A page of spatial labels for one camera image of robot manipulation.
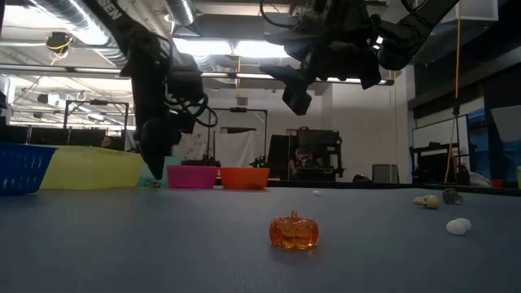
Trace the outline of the white patterned sheet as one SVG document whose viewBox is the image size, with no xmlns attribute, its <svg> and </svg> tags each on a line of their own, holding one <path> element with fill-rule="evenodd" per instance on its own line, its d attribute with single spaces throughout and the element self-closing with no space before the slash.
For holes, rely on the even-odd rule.
<svg viewBox="0 0 521 293">
<path fill-rule="evenodd" d="M 184 133 L 177 146 L 181 160 L 201 160 L 207 152 L 208 138 L 202 133 Z"/>
</svg>

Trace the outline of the white cloth bundle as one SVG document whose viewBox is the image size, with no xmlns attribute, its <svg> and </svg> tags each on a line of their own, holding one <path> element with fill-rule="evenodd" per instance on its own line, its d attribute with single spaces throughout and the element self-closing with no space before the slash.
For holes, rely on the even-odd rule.
<svg viewBox="0 0 521 293">
<path fill-rule="evenodd" d="M 480 173 L 469 172 L 470 185 L 480 187 L 492 187 L 492 182 Z"/>
</svg>

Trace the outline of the large silver ventilation duct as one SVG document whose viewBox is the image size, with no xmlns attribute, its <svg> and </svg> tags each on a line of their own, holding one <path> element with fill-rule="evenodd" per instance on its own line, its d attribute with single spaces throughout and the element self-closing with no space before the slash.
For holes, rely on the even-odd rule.
<svg viewBox="0 0 521 293">
<path fill-rule="evenodd" d="M 72 33 L 74 37 L 79 38 L 80 41 L 87 45 L 92 45 L 99 51 L 107 61 L 114 64 L 118 68 L 123 68 L 127 60 L 123 53 L 118 49 L 110 32 L 103 26 L 97 17 L 90 11 L 90 9 L 83 3 L 82 0 L 29 0 L 38 10 L 44 14 L 56 18 L 62 23 L 67 30 Z M 173 53 L 181 53 L 174 45 L 172 39 L 167 38 L 161 34 L 151 31 L 161 38 L 161 45 L 163 48 L 169 49 L 169 58 Z M 189 104 L 171 104 L 166 99 L 168 107 L 186 107 L 195 103 Z"/>
</svg>

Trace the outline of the black tripod stand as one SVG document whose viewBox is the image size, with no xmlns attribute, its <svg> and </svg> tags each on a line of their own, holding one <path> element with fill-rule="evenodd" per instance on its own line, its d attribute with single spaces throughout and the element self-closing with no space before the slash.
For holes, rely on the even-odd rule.
<svg viewBox="0 0 521 293">
<path fill-rule="evenodd" d="M 454 161 L 454 175 L 455 181 L 458 185 L 469 185 L 470 177 L 466 165 L 462 162 L 462 145 L 460 142 L 460 133 L 459 133 L 459 116 L 460 116 L 460 103 L 456 99 L 453 105 L 453 129 L 452 129 L 452 137 L 455 135 L 457 150 L 454 151 L 451 149 L 451 157 Z"/>
</svg>

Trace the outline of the black cart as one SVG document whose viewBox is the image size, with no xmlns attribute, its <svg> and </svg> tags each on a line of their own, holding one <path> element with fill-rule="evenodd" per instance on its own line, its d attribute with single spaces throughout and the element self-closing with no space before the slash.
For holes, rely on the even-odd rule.
<svg viewBox="0 0 521 293">
<path fill-rule="evenodd" d="M 430 142 L 428 146 L 409 148 L 412 161 L 414 184 L 442 184 L 469 186 L 470 170 L 464 162 L 469 155 L 461 151 L 458 143 L 440 144 Z"/>
</svg>

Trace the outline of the gray hanging curtain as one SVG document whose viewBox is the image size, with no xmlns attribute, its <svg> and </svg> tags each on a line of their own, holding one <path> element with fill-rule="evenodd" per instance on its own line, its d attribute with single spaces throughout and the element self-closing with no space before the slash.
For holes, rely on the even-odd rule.
<svg viewBox="0 0 521 293">
<path fill-rule="evenodd" d="M 138 147 L 137 147 L 137 143 L 135 140 L 135 132 L 133 130 L 126 130 L 124 151 L 136 152 L 137 150 L 138 150 Z"/>
</svg>

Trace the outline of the pink plastic bowl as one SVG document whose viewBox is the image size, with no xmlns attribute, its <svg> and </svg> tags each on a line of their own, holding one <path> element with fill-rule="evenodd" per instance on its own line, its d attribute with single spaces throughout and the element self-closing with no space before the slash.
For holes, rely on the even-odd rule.
<svg viewBox="0 0 521 293">
<path fill-rule="evenodd" d="M 174 166 L 175 177 L 170 178 L 171 189 L 212 189 L 219 168 L 214 166 Z"/>
</svg>

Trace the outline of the small silver round duct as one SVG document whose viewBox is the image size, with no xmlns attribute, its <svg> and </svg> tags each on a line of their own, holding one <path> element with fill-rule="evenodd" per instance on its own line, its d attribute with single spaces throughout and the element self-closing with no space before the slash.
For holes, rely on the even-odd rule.
<svg viewBox="0 0 521 293">
<path fill-rule="evenodd" d="M 187 26 L 196 18 L 196 9 L 192 0 L 164 0 L 166 8 L 175 25 Z"/>
</svg>

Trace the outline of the cream plastic skull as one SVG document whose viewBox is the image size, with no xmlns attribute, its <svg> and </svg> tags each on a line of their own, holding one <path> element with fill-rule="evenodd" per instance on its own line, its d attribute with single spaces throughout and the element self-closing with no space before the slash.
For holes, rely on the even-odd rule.
<svg viewBox="0 0 521 293">
<path fill-rule="evenodd" d="M 427 209 L 437 209 L 440 206 L 440 198 L 436 195 L 418 196 L 413 199 L 413 203 Z"/>
</svg>

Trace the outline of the white hanging sheet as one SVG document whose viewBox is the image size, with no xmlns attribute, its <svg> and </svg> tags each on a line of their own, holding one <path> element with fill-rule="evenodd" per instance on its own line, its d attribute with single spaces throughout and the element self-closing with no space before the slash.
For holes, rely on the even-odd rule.
<svg viewBox="0 0 521 293">
<path fill-rule="evenodd" d="M 222 167 L 250 167 L 255 158 L 264 154 L 263 135 L 257 131 L 217 133 L 216 160 Z"/>
</svg>

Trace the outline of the long ceiling light bar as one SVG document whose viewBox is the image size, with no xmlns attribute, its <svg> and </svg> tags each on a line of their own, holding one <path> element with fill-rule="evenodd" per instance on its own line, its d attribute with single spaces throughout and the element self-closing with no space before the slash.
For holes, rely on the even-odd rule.
<svg viewBox="0 0 521 293">
<path fill-rule="evenodd" d="M 0 73 L 13 75 L 47 75 L 51 77 L 84 77 L 84 78 L 123 78 L 120 69 L 117 68 L 82 68 L 70 66 L 27 65 L 0 63 Z M 202 72 L 202 78 L 214 79 L 248 79 L 248 80 L 273 80 L 270 75 L 262 73 L 242 72 Z"/>
</svg>

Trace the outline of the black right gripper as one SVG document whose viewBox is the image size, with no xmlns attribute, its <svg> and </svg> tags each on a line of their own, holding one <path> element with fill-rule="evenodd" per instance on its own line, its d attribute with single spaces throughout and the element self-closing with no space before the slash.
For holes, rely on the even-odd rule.
<svg viewBox="0 0 521 293">
<path fill-rule="evenodd" d="M 296 24 L 265 37 L 300 61 L 300 67 L 259 69 L 286 85 L 283 102 L 297 116 L 304 116 L 312 101 L 307 89 L 317 79 L 354 78 L 361 81 L 364 90 L 381 81 L 374 48 L 377 38 L 365 0 L 313 0 L 313 8 L 300 16 Z"/>
</svg>

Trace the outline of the orange translucent plastic pumpkin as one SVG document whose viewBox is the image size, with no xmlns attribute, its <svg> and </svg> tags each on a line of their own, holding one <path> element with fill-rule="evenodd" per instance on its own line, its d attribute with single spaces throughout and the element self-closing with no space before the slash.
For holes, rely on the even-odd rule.
<svg viewBox="0 0 521 293">
<path fill-rule="evenodd" d="M 315 220 L 300 217 L 296 210 L 289 216 L 275 217 L 269 226 L 269 238 L 275 247 L 288 250 L 308 250 L 319 242 L 319 228 Z"/>
</svg>

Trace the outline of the blue plastic basket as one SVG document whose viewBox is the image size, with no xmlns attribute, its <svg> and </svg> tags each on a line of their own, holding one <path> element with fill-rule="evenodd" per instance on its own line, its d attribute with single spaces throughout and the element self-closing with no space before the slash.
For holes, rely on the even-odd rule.
<svg viewBox="0 0 521 293">
<path fill-rule="evenodd" d="M 39 191 L 54 147 L 0 143 L 0 196 Z"/>
</svg>

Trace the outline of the black equipment rack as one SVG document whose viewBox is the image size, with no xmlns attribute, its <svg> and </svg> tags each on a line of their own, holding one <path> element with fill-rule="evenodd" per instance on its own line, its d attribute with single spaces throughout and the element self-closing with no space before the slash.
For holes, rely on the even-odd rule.
<svg viewBox="0 0 521 293">
<path fill-rule="evenodd" d="M 297 129 L 295 134 L 273 135 L 267 159 L 270 176 L 281 181 L 336 181 L 344 176 L 342 142 L 339 132 L 334 130 Z M 322 157 L 325 166 L 298 168 L 292 174 L 288 162 L 296 149 Z"/>
</svg>

